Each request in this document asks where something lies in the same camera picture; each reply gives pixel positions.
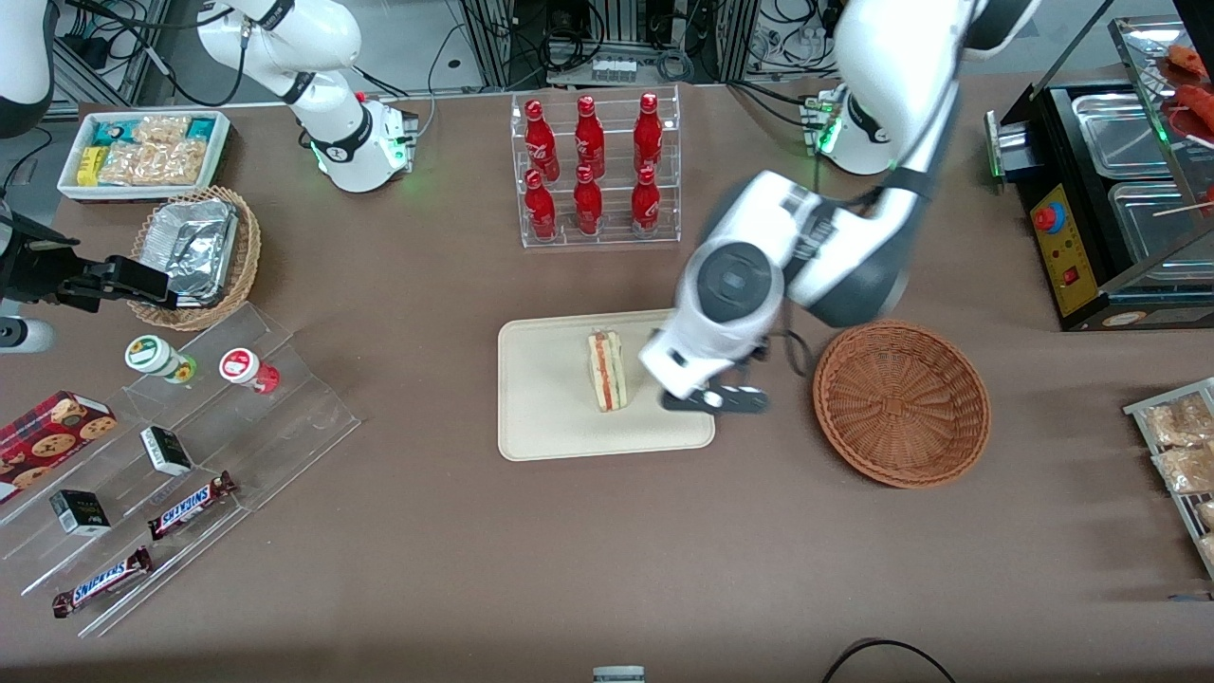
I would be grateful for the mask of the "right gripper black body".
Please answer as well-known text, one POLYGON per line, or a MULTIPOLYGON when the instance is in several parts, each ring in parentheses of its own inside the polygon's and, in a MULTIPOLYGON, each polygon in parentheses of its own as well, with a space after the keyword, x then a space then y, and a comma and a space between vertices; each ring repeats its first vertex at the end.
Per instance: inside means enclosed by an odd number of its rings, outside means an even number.
POLYGON ((4 215, 2 298, 21 304, 59 304, 61 285, 83 272, 74 251, 79 244, 79 239, 23 215, 4 215))

